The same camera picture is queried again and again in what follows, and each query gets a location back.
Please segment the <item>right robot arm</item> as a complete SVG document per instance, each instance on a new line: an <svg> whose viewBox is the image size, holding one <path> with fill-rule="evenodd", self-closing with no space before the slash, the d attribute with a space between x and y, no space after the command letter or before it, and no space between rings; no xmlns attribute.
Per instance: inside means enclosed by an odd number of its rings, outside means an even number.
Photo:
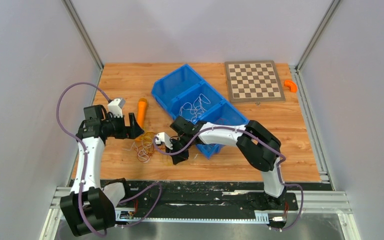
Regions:
<svg viewBox="0 0 384 240"><path fill-rule="evenodd" d="M281 142L259 122L250 120L247 124L220 125L200 120L193 123L179 116L170 127L176 137L160 132L153 143L165 146L165 154L171 156L173 164L186 161L193 145L236 147L247 162L261 172L266 204L278 209L285 203L286 190L278 169L285 159L281 154Z"/></svg>

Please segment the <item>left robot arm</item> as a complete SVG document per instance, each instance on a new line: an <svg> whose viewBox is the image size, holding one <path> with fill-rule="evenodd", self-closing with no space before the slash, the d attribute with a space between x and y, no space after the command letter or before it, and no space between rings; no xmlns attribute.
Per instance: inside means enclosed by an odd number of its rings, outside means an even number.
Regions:
<svg viewBox="0 0 384 240"><path fill-rule="evenodd" d="M144 133L134 113L128 114L129 125L119 106L92 105L83 109L85 119L74 138L78 144L77 173L69 195L60 200L60 209L75 237L90 233L105 236L116 224L115 208L127 207L133 193L119 178L101 186L101 163L109 138L136 139Z"/></svg>

